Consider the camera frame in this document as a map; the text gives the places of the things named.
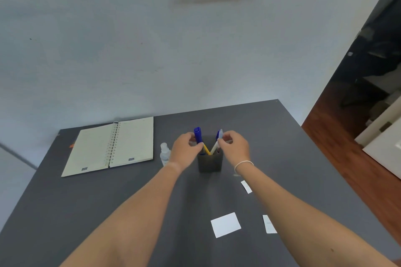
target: hand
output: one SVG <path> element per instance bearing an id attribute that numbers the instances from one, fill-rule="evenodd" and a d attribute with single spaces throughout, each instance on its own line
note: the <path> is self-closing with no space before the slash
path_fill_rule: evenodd
<path id="1" fill-rule="evenodd" d="M 233 143 L 226 143 L 228 140 L 233 140 Z M 235 131 L 227 131 L 223 134 L 223 139 L 220 138 L 217 141 L 233 167 L 244 160 L 251 160 L 249 156 L 249 144 L 241 134 Z"/>
<path id="2" fill-rule="evenodd" d="M 202 142 L 191 147 L 189 141 L 196 141 L 195 134 L 192 132 L 181 134 L 174 142 L 173 149 L 171 150 L 168 164 L 174 166 L 179 173 L 183 172 L 194 161 L 197 154 L 203 148 Z"/>

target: pen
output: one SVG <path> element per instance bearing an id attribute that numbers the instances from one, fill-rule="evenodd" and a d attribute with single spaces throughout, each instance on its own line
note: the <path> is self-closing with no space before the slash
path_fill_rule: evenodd
<path id="1" fill-rule="evenodd" d="M 218 146 L 218 142 L 217 142 L 217 139 L 218 139 L 218 138 L 223 138 L 223 130 L 222 130 L 222 129 L 220 129 L 220 130 L 217 132 L 216 143 L 214 144 L 212 150 L 210 151 L 210 154 L 213 154 L 213 153 L 216 151 L 217 148 L 220 148 L 220 147 Z"/>
<path id="2" fill-rule="evenodd" d="M 195 134 L 195 139 L 197 140 L 197 144 L 200 143 L 200 142 L 203 142 L 203 140 L 202 140 L 202 132 L 201 132 L 200 129 L 201 129 L 200 127 L 196 127 L 194 129 L 194 134 Z M 203 143 L 203 148 L 204 148 L 205 152 L 207 153 L 207 155 L 211 155 L 209 150 L 208 150 L 208 148 L 206 147 L 206 145 L 204 143 Z"/>

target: spiral binding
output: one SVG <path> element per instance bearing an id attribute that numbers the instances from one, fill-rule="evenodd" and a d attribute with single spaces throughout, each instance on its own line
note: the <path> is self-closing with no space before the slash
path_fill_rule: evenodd
<path id="1" fill-rule="evenodd" d="M 115 149 L 115 147 L 117 145 L 118 133 L 120 132 L 119 123 L 118 122 L 114 122 L 113 125 L 114 125 L 114 127 L 113 127 L 112 133 L 110 135 L 110 141 L 109 141 L 109 145 L 107 147 L 106 157 L 105 157 L 105 165 L 107 167 L 110 166 L 110 163 L 113 160 L 114 149 Z"/>

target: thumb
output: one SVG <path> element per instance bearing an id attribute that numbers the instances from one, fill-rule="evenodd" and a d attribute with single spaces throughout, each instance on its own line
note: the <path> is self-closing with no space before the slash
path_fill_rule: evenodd
<path id="1" fill-rule="evenodd" d="M 200 152 L 203 149 L 203 143 L 198 143 L 195 147 L 196 152 Z"/>
<path id="2" fill-rule="evenodd" d="M 222 148 L 223 150 L 224 150 L 227 146 L 229 146 L 229 144 L 226 143 L 226 142 L 224 141 L 223 138 L 217 139 L 217 142 L 218 142 L 218 145 L 220 146 L 220 148 Z"/>

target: gray table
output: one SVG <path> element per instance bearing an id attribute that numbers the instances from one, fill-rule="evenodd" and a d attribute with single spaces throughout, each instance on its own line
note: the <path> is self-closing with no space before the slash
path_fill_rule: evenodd
<path id="1" fill-rule="evenodd" d="M 0 233 L 1 266 L 58 266 L 114 209 L 161 168 L 160 143 L 200 126 L 203 134 L 236 130 L 252 160 L 300 199 L 352 229 L 389 259 L 401 249 L 278 100 L 154 118 L 154 160 L 61 178 L 83 128 L 60 130 Z M 266 234 L 261 205 L 233 176 L 178 179 L 150 266 L 296 266 L 278 234 Z M 210 220 L 235 212 L 242 229 L 215 238 Z"/>

